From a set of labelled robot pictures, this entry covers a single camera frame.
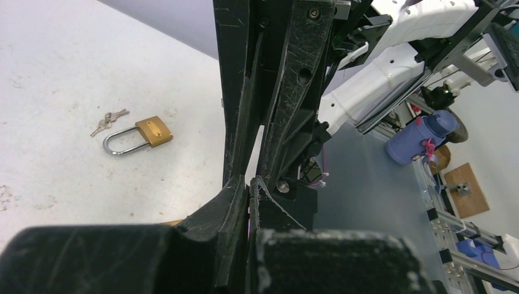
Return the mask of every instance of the bunch of keys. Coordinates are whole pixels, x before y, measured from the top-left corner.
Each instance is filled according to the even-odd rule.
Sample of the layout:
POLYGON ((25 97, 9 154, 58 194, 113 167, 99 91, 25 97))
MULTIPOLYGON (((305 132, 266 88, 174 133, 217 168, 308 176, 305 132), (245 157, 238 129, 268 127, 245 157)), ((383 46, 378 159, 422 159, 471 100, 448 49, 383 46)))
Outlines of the bunch of keys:
POLYGON ((123 115, 127 115, 128 113, 130 113, 129 111, 127 111, 126 109, 123 109, 119 112, 108 112, 105 114, 105 118, 104 119, 101 119, 97 125, 97 129, 95 129, 95 131, 93 133, 90 134, 90 137, 93 137, 95 135, 97 135, 97 133, 105 130, 105 129, 109 129, 112 127, 112 123, 115 122, 119 117, 123 116, 123 115))

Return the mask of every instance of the purple container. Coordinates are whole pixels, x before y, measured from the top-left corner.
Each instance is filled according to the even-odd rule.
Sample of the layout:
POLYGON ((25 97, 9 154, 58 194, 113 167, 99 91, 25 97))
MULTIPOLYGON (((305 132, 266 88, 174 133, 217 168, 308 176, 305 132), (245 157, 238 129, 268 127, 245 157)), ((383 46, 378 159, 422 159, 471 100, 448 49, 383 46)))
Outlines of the purple container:
POLYGON ((425 141, 431 139, 431 143, 438 146, 448 133, 459 127, 456 118, 447 110, 435 111, 430 116, 419 116, 386 142, 386 151, 394 161, 407 165, 425 155, 425 141))

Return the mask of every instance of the white tabletop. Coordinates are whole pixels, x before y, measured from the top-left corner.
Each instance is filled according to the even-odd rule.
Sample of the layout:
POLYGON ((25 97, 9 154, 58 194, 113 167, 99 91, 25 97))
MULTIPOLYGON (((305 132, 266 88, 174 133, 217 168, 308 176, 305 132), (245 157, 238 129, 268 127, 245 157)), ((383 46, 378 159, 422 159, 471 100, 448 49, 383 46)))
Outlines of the white tabletop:
MULTIPOLYGON (((221 188, 221 97, 216 60, 104 4, 0 0, 0 250, 29 226, 193 213, 221 188), (106 135, 155 115, 173 141, 104 152, 106 135)), ((112 147, 140 141, 134 132, 112 147)))

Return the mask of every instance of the screw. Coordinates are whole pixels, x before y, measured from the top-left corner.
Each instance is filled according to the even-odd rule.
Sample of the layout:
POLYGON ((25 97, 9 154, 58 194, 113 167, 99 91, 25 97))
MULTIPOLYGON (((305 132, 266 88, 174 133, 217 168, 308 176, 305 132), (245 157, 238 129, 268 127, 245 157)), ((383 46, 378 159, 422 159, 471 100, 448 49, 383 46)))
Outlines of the screw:
POLYGON ((276 188, 278 189, 279 192, 281 192, 283 194, 288 193, 290 191, 290 186, 288 185, 287 182, 285 182, 283 180, 279 180, 277 182, 276 188))
POLYGON ((308 11, 308 17, 310 17, 312 20, 315 20, 319 17, 319 9, 317 8, 310 8, 308 11))
POLYGON ((268 17, 262 17, 261 20, 259 21, 259 26, 262 27, 262 28, 266 28, 270 23, 270 20, 268 19, 268 17))

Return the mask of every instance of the brass padlock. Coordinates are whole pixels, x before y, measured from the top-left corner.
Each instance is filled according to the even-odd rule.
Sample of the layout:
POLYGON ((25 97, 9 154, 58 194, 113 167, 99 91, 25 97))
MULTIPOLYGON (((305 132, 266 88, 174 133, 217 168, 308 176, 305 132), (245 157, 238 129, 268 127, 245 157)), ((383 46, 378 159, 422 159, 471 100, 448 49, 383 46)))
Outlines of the brass padlock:
POLYGON ((143 119, 135 123, 135 126, 129 127, 128 129, 120 130, 113 134, 109 134, 103 141, 103 148, 106 152, 114 156, 121 156, 130 152, 141 149, 145 146, 157 147, 158 145, 164 144, 173 139, 173 134, 168 129, 166 124, 158 116, 143 119), (146 140, 144 143, 128 148, 124 151, 113 151, 110 149, 108 144, 113 138, 120 136, 124 133, 138 130, 141 136, 146 140))

